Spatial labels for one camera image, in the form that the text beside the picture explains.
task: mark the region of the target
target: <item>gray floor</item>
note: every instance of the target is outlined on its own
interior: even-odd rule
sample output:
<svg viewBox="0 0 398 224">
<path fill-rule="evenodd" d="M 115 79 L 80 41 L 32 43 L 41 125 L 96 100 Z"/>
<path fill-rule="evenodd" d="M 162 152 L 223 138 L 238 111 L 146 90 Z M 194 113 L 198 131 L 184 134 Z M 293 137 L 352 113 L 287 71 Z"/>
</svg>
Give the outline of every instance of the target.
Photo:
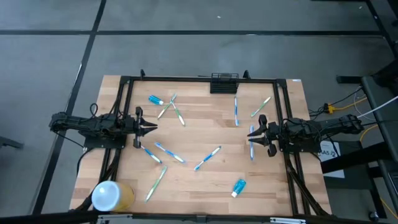
<svg viewBox="0 0 398 224">
<path fill-rule="evenodd" d="M 391 10 L 373 1 L 386 27 Z M 99 0 L 0 2 L 0 29 L 88 29 Z M 307 0 L 108 1 L 101 30 L 376 30 L 365 3 Z M 23 150 L 0 151 L 0 216 L 30 212 L 54 134 L 52 113 L 62 111 L 80 65 L 88 37 L 0 36 L 0 136 L 25 143 Z M 249 70 L 258 78 L 300 78 L 308 107 L 318 108 L 351 93 L 356 86 L 338 85 L 336 75 L 372 74 L 392 60 L 380 38 L 271 37 L 233 35 L 97 36 L 73 114 L 89 116 L 103 75 L 197 76 Z M 367 103 L 359 109 L 369 109 Z M 356 114 L 355 110 L 347 113 Z M 83 138 L 70 131 L 68 137 Z M 357 140 L 359 136 L 338 136 Z M 364 145 L 381 141 L 372 130 Z M 45 213 L 64 212 L 72 195 L 81 149 L 65 141 Z M 382 180 L 381 195 L 391 205 Z M 333 213 L 367 220 L 370 195 L 359 190 L 328 189 Z"/>
</svg>

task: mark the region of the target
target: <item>green toothbrush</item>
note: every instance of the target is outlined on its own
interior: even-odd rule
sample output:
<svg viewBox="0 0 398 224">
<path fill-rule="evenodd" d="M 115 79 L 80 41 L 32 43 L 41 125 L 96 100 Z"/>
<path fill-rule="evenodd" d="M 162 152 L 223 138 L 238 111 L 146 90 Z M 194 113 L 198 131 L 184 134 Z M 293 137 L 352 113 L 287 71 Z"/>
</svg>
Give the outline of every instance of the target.
<svg viewBox="0 0 398 224">
<path fill-rule="evenodd" d="M 169 108 L 169 106 L 171 105 L 171 102 L 173 102 L 173 100 L 174 100 L 176 97 L 177 97 L 177 94 L 174 94 L 173 97 L 172 97 L 171 100 L 170 100 L 170 103 L 164 107 L 164 109 L 162 110 L 162 112 L 160 112 L 160 114 L 158 115 L 157 119 L 159 119 L 159 118 L 164 114 L 164 112 L 167 110 L 167 108 Z"/>
<path fill-rule="evenodd" d="M 177 114 L 177 116 L 178 116 L 179 120 L 181 121 L 182 125 L 184 125 L 184 127 L 185 127 L 185 122 L 184 122 L 184 120 L 182 119 L 182 116 L 181 116 L 181 114 L 180 114 L 180 111 L 175 107 L 174 102 L 173 102 L 173 101 L 171 101 L 171 102 L 172 102 L 172 104 L 173 104 L 175 113 Z"/>
<path fill-rule="evenodd" d="M 260 108 L 258 108 L 255 112 L 251 113 L 251 117 L 254 117 L 254 115 L 256 115 L 256 113 L 258 113 L 268 103 L 270 99 L 271 97 L 268 97 L 266 100 L 264 100 Z"/>
<path fill-rule="evenodd" d="M 156 180 L 155 184 L 152 186 L 151 190 L 149 191 L 149 193 L 147 195 L 147 198 L 145 198 L 145 203 L 148 202 L 148 200 L 150 199 L 150 196 L 152 196 L 152 194 L 154 193 L 156 187 L 159 185 L 160 180 L 162 180 L 164 174 L 166 173 L 166 170 L 167 170 L 167 166 L 163 167 L 160 177 Z"/>
</svg>

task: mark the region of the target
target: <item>yellow cup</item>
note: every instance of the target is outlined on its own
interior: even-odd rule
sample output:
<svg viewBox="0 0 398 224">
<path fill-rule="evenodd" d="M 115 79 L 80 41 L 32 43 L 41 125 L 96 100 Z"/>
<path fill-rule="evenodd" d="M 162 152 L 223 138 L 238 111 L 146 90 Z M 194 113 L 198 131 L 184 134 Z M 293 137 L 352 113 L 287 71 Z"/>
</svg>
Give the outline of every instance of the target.
<svg viewBox="0 0 398 224">
<path fill-rule="evenodd" d="M 94 188 L 91 201 L 99 211 L 123 212 L 134 202 L 134 191 L 126 184 L 107 180 Z"/>
</svg>

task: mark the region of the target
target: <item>wooden table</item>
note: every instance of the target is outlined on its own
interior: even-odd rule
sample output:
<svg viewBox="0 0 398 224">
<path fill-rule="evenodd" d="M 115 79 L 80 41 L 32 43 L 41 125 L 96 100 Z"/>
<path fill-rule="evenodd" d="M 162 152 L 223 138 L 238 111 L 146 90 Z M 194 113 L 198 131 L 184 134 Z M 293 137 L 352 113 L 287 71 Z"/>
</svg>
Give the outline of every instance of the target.
<svg viewBox="0 0 398 224">
<path fill-rule="evenodd" d="M 97 101 L 98 114 L 107 113 L 111 109 L 119 80 L 120 76 L 104 76 Z M 293 116 L 309 119 L 301 81 L 287 80 L 287 84 Z M 282 90 L 279 92 L 285 116 L 283 93 Z M 172 106 L 157 120 L 163 106 L 148 101 L 149 95 L 156 95 L 167 103 L 174 93 L 177 94 L 175 104 L 186 127 L 181 125 Z M 141 106 L 144 118 L 159 126 L 141 138 L 142 145 L 161 159 L 168 170 L 151 199 L 144 203 L 163 165 L 156 163 L 142 149 L 132 146 L 134 135 L 128 137 L 127 146 L 121 154 L 117 181 L 129 184 L 136 193 L 131 212 L 292 215 L 283 154 L 278 152 L 275 157 L 268 157 L 267 147 L 255 144 L 255 158 L 251 161 L 246 137 L 251 124 L 255 125 L 255 129 L 258 128 L 259 114 L 265 114 L 269 122 L 277 121 L 272 85 L 241 83 L 236 96 L 239 127 L 234 124 L 234 95 L 210 94 L 209 83 L 134 82 L 131 113 L 136 106 Z M 268 96 L 272 99 L 260 113 L 251 118 L 250 114 Z M 157 149 L 154 146 L 156 141 L 187 163 L 183 165 Z M 218 146 L 222 148 L 217 155 L 204 163 L 200 170 L 193 171 Z M 81 161 L 70 208 L 79 206 L 96 185 L 103 155 L 103 149 L 95 149 Z M 301 153 L 301 158 L 306 186 L 323 209 L 331 212 L 319 161 L 307 153 Z M 246 188 L 237 198 L 232 198 L 233 185 L 239 178 L 247 182 Z M 302 212 L 298 188 L 296 195 Z"/>
</svg>

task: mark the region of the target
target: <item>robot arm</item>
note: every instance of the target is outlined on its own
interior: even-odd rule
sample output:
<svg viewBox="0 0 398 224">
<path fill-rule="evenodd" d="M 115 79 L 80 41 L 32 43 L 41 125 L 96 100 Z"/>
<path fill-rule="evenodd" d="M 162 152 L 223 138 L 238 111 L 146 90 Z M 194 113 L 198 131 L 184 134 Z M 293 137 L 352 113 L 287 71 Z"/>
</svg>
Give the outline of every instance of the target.
<svg viewBox="0 0 398 224">
<path fill-rule="evenodd" d="M 252 138 L 249 141 L 269 146 L 269 157 L 275 156 L 277 152 L 272 143 L 274 140 L 279 140 L 279 147 L 287 152 L 320 152 L 319 143 L 323 135 L 359 134 L 364 129 L 361 120 L 351 114 L 325 121 L 306 121 L 299 118 L 284 120 L 287 122 L 281 125 L 271 122 L 267 127 L 266 116 L 260 115 L 260 128 L 248 134 L 248 137 L 259 136 L 263 133 L 264 136 Z"/>
<path fill-rule="evenodd" d="M 157 124 L 147 122 L 142 118 L 142 109 L 139 106 L 136 108 L 136 119 L 130 115 L 119 118 L 116 114 L 81 118 L 60 112 L 52 115 L 49 126 L 53 132 L 68 129 L 77 130 L 82 136 L 86 137 L 85 147 L 89 147 L 88 142 L 102 142 L 99 143 L 99 146 L 107 147 L 104 146 L 107 145 L 107 142 L 117 142 L 118 139 L 125 138 L 128 134 L 135 134 L 134 147 L 140 148 L 140 136 L 145 136 L 145 134 L 157 129 Z"/>
</svg>

